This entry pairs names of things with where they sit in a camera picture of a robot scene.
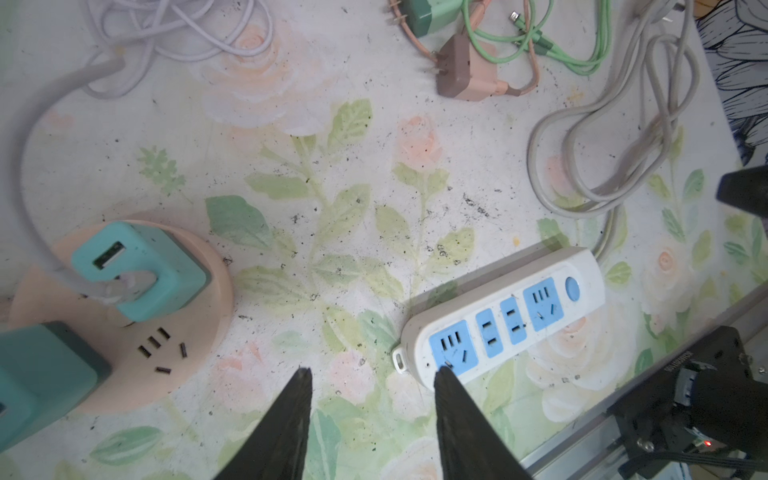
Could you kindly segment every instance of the white power strip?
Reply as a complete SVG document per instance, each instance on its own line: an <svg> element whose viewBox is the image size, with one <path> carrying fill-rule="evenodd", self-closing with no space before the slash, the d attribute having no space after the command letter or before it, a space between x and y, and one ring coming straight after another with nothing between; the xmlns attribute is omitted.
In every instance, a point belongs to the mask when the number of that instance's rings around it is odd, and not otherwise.
<svg viewBox="0 0 768 480"><path fill-rule="evenodd" d="M443 365L467 383L604 303L592 253L564 248L414 316L392 361L428 389Z"/></svg>

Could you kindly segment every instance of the green cable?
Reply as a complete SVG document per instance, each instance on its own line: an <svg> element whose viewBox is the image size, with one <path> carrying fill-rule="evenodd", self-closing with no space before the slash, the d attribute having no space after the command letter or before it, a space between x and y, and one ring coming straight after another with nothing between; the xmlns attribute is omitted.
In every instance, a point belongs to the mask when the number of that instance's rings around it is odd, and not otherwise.
<svg viewBox="0 0 768 480"><path fill-rule="evenodd" d="M509 55L508 57L502 57L502 58L495 57L489 54L480 45L480 41L478 40L478 35L472 30L472 27L469 23L469 0L463 0L462 14L464 15L464 24L466 25L467 34L469 35L469 41L472 42L472 45L475 47L475 50L477 50L480 56L482 56L485 60L488 60L491 63L495 63L495 64L507 63L508 61L515 60L524 52L522 48L519 48L512 55ZM533 2L531 2L531 18L536 18L536 8ZM526 32L525 35L522 36L522 41L527 44L528 40L533 37L534 33L535 33L535 30L532 28L530 31Z"/></svg>
<svg viewBox="0 0 768 480"><path fill-rule="evenodd" d="M531 0L531 13L533 14L535 12L534 10L535 5L534 2ZM544 14L544 17L541 19L541 21L536 25L532 26L531 30L534 33L534 41L536 41L536 34L541 30L541 27L544 26L545 23L547 23L547 20L549 20L549 15L552 13L552 9L554 8L554 0L549 0L549 6L547 7L547 13ZM522 31L525 31L525 17L523 17L522 22L522 28L520 28ZM498 35L491 35L485 31L482 31L480 28L477 28L475 30L475 33L478 34L478 36L485 38L486 40L491 41L498 41L503 43L518 43L525 40L525 35L518 35L516 37L500 37Z"/></svg>
<svg viewBox="0 0 768 480"><path fill-rule="evenodd" d="M525 28L525 23L520 18L518 18L515 24L518 28ZM611 49L611 38L611 3L610 0L600 0L597 40L589 60L578 60L571 57L552 40L543 35L535 36L534 42L536 43L536 52L540 55L547 55L562 62L575 74L591 75L600 68L601 62L607 57Z"/></svg>
<svg viewBox="0 0 768 480"><path fill-rule="evenodd" d="M597 38L595 40L594 51L592 56L588 60L578 60L571 57L562 48L555 44L550 38L547 38L541 33L541 28L549 19L549 15L552 12L554 0L549 0L549 7L547 13L543 19L525 35L519 35L516 37L505 37L499 35L491 35L479 28L476 31L472 31L469 27L469 2L464 0L462 3L462 11L464 13L464 22L469 33L469 39L475 46L478 53L490 61L491 63L506 63L516 59L524 51L528 51L528 40L533 40L536 53L539 55L546 55L549 58L553 58L565 65L569 70L579 75L591 75L595 73L601 66L602 61L607 57L608 52L611 49L612 28L611 28L611 0L598 0L599 1L599 16L598 16L598 30ZM535 5L531 0L531 18L535 18ZM521 15L515 21L515 25L522 31L525 30L525 18ZM485 49L479 45L476 37L482 37L490 41L498 41L501 43L515 43L519 49L508 57L498 58L490 55Z"/></svg>

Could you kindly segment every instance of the green power adapter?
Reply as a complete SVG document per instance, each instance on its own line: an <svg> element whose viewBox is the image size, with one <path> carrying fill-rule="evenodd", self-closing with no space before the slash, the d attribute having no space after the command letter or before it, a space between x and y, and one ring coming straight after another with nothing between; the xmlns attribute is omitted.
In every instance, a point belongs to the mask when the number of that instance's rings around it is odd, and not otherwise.
<svg viewBox="0 0 768 480"><path fill-rule="evenodd" d="M0 333L0 452L67 415L110 373L62 322Z"/></svg>
<svg viewBox="0 0 768 480"><path fill-rule="evenodd" d="M417 37L454 22L461 7L462 0L402 0L406 23Z"/></svg>
<svg viewBox="0 0 768 480"><path fill-rule="evenodd" d="M139 223L113 222L73 252L72 268L86 280L112 280L147 270L157 281L132 302L117 305L133 322L169 315L186 306L210 280L209 272L170 234Z"/></svg>

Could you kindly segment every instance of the gray power cord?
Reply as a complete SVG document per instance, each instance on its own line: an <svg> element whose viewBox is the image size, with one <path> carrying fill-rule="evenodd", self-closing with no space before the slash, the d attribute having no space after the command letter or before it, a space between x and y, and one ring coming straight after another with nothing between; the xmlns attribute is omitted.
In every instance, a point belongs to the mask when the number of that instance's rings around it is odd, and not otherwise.
<svg viewBox="0 0 768 480"><path fill-rule="evenodd" d="M699 65L693 50L685 43L691 26L694 22L693 9L694 0L685 0L685 20L683 31L680 37L675 35L655 35L649 39L649 28L653 21L657 19L659 12L667 12L667 6L670 0L651 0L647 2L645 8L640 14L637 27L632 34L627 53L624 56L624 62L618 73L616 81L608 88L607 93L599 101L586 105L584 107L566 108L556 111L544 117L533 130L531 139L528 143L528 176L531 179L531 186L536 197L553 214L574 219L585 219L596 217L601 214L608 214L606 219L606 228L604 229L604 238L601 240L598 248L595 249L595 256L598 261L604 258L604 255L610 251L613 232L617 222L615 217L617 209L632 193L640 188L645 181L662 165L669 157L672 143L674 142L674 131L677 127L677 119L680 114L688 107L696 94L700 80ZM659 75L653 60L654 49L659 43L666 43L677 48L670 75L669 98L664 97L664 88L659 80ZM691 81L690 87L682 102L678 101L680 88L680 77L682 76L683 59L687 60ZM622 182L612 187L608 192L591 189L581 178L576 165L576 137L581 131L595 122L598 118L608 113L619 101L621 101L629 92L636 80L641 78L642 67L645 67L650 80L651 90L654 93L656 104L659 109L659 115L642 131L640 139L635 143L630 153L622 156L629 157L629 166ZM544 192L541 180L537 171L537 153L538 145L544 132L553 125L553 123L564 118L586 115L576 125L570 129L563 143L564 162L566 171L573 183L575 190L586 197L588 201L577 208L567 209L559 207ZM650 165L647 165L647 157L651 151L661 145L661 152Z"/></svg>
<svg viewBox="0 0 768 480"><path fill-rule="evenodd" d="M127 272L117 280L89 282L62 263L42 239L22 196L22 158L32 128L57 101L72 91L120 71L123 58L112 58L65 75L36 91L0 131L0 218L15 242L49 276L74 291L104 303L132 301L156 281L152 272Z"/></svg>

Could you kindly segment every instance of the floral tablecloth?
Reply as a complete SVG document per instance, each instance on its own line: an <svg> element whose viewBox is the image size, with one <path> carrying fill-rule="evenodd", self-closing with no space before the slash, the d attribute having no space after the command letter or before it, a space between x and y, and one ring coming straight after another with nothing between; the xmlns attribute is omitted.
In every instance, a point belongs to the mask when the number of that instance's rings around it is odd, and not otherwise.
<svg viewBox="0 0 768 480"><path fill-rule="evenodd" d="M550 20L548 33L574 56L591 50L593 4L562 2ZM171 396L123 415L73 412L0 455L0 478L208 480L298 366L314 376L304 478L441 478L432 394L389 360L409 314L509 257L591 247L601 234L602 220L554 217L536 201L525 146L544 114L596 98L608 67L577 78L545 58L534 94L454 101L435 93L429 65L387 24L384 5L270 7L268 53L156 59L125 98L77 92L33 134L25 192L49 240L118 218L186 228L229 265L237 311L210 361ZM615 9L619 32L626 7ZM11 0L0 22L7 120L91 43L68 2ZM263 34L256 15L237 44ZM438 47L449 35L426 41ZM527 68L500 72L523 84ZM639 94L625 102L579 145L595 184L653 114ZM560 202L577 204L560 135L545 138L541 174ZM606 306L467 385L519 458L768 278L758 219L714 200L720 176L739 166L705 72L672 158L626 204L603 265ZM0 249L9 302L28 261L9 243Z"/></svg>

